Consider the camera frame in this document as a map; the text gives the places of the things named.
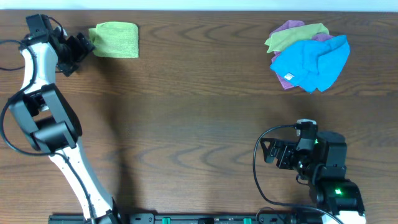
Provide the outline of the bright green microfiber cloth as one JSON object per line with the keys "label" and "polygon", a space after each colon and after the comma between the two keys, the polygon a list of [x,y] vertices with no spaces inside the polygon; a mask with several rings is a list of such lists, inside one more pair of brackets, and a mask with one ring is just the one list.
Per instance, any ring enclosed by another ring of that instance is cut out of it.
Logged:
{"label": "bright green microfiber cloth", "polygon": [[94,55],[105,58],[138,58],[139,28],[129,22],[104,22],[89,28]]}

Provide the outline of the blue microfiber cloth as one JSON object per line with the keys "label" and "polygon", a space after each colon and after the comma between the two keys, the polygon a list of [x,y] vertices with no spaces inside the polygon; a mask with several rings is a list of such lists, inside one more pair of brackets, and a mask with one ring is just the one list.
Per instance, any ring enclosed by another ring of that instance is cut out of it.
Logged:
{"label": "blue microfiber cloth", "polygon": [[324,42],[301,40],[287,47],[270,68],[308,93],[324,92],[336,82],[349,55],[350,46],[345,35]]}

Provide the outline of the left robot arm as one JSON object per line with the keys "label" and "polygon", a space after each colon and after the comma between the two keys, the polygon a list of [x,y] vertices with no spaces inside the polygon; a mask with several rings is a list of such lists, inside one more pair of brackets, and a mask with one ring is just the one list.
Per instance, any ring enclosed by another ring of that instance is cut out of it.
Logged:
{"label": "left robot arm", "polygon": [[34,29],[21,42],[24,82],[6,106],[34,149],[60,169],[83,210],[81,223],[122,223],[113,197],[98,180],[81,140],[80,121],[55,84],[56,69],[72,74],[94,45],[83,35]]}

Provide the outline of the olive green microfiber cloth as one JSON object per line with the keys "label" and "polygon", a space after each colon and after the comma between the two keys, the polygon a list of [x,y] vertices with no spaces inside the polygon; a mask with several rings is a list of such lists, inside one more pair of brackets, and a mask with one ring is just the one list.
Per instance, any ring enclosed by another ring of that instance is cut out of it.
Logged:
{"label": "olive green microfiber cloth", "polygon": [[271,34],[264,44],[269,47],[267,53],[282,52],[298,41],[311,40],[317,34],[329,34],[329,30],[322,23],[293,27]]}

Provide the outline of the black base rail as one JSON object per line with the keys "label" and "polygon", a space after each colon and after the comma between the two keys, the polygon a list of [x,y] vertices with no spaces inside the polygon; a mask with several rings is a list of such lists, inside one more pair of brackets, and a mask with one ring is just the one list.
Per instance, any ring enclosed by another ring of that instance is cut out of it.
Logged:
{"label": "black base rail", "polygon": [[123,218],[128,224],[322,224],[322,217],[312,212],[260,213],[258,215],[171,215],[136,213]]}

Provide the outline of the purple microfiber cloth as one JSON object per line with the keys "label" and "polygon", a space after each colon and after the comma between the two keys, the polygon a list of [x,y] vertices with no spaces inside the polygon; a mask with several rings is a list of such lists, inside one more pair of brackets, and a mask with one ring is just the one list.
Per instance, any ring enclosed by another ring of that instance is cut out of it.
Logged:
{"label": "purple microfiber cloth", "polygon": [[[270,34],[269,37],[271,36],[271,34],[281,31],[281,30],[285,30],[285,29],[289,29],[289,28],[293,28],[293,27],[300,27],[300,26],[305,26],[306,24],[304,23],[304,21],[296,21],[296,20],[288,20],[286,22],[284,22],[280,27],[276,28],[275,30],[273,30]],[[315,40],[315,41],[319,41],[319,42],[324,42],[326,40],[331,39],[333,36],[329,34],[317,34],[314,35],[312,37],[311,40]],[[273,52],[274,56],[271,59],[271,62],[274,62],[276,60],[276,58],[280,55],[281,52]]]}

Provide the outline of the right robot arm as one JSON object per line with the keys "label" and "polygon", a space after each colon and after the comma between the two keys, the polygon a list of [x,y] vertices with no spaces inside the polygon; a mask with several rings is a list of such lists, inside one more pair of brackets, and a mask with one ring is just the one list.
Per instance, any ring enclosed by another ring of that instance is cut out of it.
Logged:
{"label": "right robot arm", "polygon": [[257,146],[264,161],[280,169],[294,170],[297,178],[306,180],[315,206],[281,203],[283,206],[307,209],[291,222],[366,223],[359,187],[346,175],[345,137],[332,131],[301,130],[298,141],[260,137]]}

